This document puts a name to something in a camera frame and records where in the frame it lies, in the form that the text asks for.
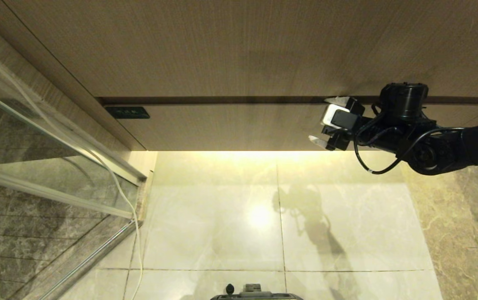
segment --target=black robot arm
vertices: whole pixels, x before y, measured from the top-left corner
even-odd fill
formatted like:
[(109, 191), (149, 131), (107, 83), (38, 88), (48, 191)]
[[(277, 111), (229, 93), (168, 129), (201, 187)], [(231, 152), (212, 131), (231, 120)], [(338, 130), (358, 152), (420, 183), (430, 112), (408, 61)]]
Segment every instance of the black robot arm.
[[(407, 162), (414, 171), (436, 175), (478, 165), (478, 126), (439, 127), (422, 112), (425, 84), (391, 83), (373, 105), (375, 118), (363, 117), (365, 108), (353, 98), (344, 109), (330, 109), (323, 118), (323, 133), (330, 135), (327, 150), (346, 150), (353, 142), (355, 155), (370, 173), (390, 171)], [(359, 156), (358, 145), (395, 153), (396, 160), (381, 171), (370, 170)]]

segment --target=tile grout line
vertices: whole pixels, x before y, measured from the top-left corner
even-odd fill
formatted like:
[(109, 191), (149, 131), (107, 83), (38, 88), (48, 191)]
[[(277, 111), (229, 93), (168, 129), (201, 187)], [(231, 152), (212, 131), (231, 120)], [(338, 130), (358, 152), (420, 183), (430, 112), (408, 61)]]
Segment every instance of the tile grout line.
[(283, 243), (283, 217), (281, 216), (281, 199), (279, 197), (279, 169), (278, 160), (275, 162), (275, 182), (278, 192), (278, 206), (279, 206), (279, 223), (281, 227), (281, 254), (283, 255), (283, 278), (285, 280), (285, 292), (287, 293), (287, 268), (285, 268), (285, 245)]
[[(124, 271), (139, 271), (138, 268), (101, 268), (100, 270), (124, 270)], [(204, 270), (189, 270), (189, 269), (169, 269), (169, 268), (144, 268), (143, 271), (176, 271), (176, 272), (277, 272), (285, 273), (285, 271), (275, 270), (219, 270), (219, 269), (204, 269)], [(433, 271), (430, 268), (411, 269), (411, 270), (369, 270), (369, 271), (289, 271), (294, 273), (381, 273), (381, 272), (420, 272), (420, 271)]]
[(137, 243), (137, 234), (135, 234), (135, 238), (133, 239), (133, 246), (132, 246), (132, 254), (130, 258), (130, 264), (128, 265), (128, 275), (126, 277), (126, 283), (124, 284), (124, 297), (123, 300), (126, 299), (126, 293), (128, 292), (128, 279), (130, 278), (130, 273), (132, 271), (132, 262), (133, 262), (133, 256), (135, 255), (135, 244)]

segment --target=tile floor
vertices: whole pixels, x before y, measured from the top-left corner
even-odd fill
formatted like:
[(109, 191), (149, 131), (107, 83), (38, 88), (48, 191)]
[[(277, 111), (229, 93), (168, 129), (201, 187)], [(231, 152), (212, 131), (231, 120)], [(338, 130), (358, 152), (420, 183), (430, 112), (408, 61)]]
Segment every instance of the tile floor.
[[(366, 152), (387, 165), (385, 152)], [(441, 299), (400, 169), (352, 152), (160, 152), (137, 300), (208, 300), (228, 283), (306, 300)], [(132, 235), (62, 299), (131, 299)]]

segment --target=glass panel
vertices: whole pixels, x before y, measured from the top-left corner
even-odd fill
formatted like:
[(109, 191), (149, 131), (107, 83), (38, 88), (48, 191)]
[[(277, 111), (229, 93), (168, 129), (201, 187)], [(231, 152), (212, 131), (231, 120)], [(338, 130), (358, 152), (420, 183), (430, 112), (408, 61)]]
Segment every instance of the glass panel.
[[(92, 203), (131, 212), (104, 167), (1, 108), (0, 171)], [(138, 187), (124, 178), (117, 178), (135, 205)]]
[(53, 285), (54, 266), (85, 258), (100, 245), (78, 243), (99, 237), (95, 227), (108, 217), (0, 186), (0, 299), (23, 299), (37, 282)]

